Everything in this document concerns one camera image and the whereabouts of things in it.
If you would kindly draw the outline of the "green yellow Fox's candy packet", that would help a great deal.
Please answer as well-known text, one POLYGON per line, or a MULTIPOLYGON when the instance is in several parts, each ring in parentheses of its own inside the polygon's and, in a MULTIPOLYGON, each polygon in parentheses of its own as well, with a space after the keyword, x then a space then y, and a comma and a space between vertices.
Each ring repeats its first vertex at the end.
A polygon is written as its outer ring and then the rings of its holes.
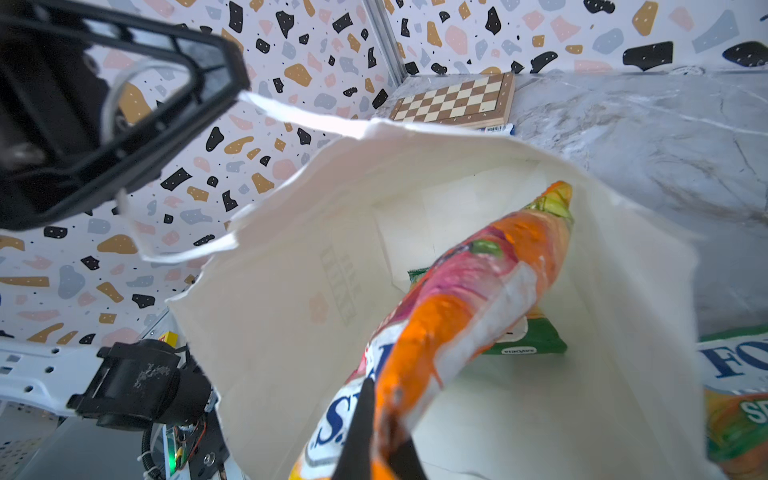
POLYGON ((767 327, 705 336, 697 351, 709 460, 730 479, 765 479, 767 327))

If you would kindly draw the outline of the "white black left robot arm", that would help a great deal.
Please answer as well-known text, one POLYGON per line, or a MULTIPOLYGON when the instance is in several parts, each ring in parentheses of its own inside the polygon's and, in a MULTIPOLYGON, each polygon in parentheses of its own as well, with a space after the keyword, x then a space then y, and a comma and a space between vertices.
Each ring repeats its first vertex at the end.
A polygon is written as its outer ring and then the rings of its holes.
POLYGON ((199 262, 139 277, 139 253, 201 248, 236 208, 200 159, 246 80, 237 1, 1 5, 5 397, 100 426, 195 423, 210 386, 126 323, 199 262))

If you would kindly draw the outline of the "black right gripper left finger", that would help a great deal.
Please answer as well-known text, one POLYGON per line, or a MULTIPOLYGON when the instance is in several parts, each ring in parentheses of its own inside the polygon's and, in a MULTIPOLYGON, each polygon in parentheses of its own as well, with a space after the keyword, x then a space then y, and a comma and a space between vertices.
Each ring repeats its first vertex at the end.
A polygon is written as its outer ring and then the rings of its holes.
POLYGON ((333 473, 333 480, 369 480, 371 478, 371 439, 375 414, 375 383, 366 378, 348 438, 333 473))

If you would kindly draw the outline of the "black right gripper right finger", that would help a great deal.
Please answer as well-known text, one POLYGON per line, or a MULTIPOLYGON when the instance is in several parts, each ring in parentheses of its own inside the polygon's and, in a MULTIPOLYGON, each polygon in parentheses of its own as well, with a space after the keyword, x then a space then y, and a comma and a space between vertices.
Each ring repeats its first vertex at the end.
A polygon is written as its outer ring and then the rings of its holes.
POLYGON ((409 438, 389 457, 389 466, 400 480, 427 480, 412 438, 409 438))

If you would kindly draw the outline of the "orange edged snack packet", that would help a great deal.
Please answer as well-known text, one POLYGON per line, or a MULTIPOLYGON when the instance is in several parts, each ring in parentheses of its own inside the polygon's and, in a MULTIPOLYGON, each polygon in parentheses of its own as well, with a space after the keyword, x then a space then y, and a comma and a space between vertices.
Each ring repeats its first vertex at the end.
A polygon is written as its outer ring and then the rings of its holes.
POLYGON ((562 354, 539 308, 574 219, 564 181, 480 229, 430 267, 370 338, 292 470, 294 479, 416 479, 412 434, 432 401, 482 354, 562 354))

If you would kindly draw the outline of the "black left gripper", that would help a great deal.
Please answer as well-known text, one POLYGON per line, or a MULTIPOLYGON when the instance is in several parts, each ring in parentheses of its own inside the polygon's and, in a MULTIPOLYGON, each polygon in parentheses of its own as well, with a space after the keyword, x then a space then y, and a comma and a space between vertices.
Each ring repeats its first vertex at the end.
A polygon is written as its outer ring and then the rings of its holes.
POLYGON ((73 1, 1 6, 1 225, 24 231, 133 192, 249 87, 222 37, 73 1), (187 83, 119 127, 119 94, 86 57, 93 46, 178 67, 187 83))

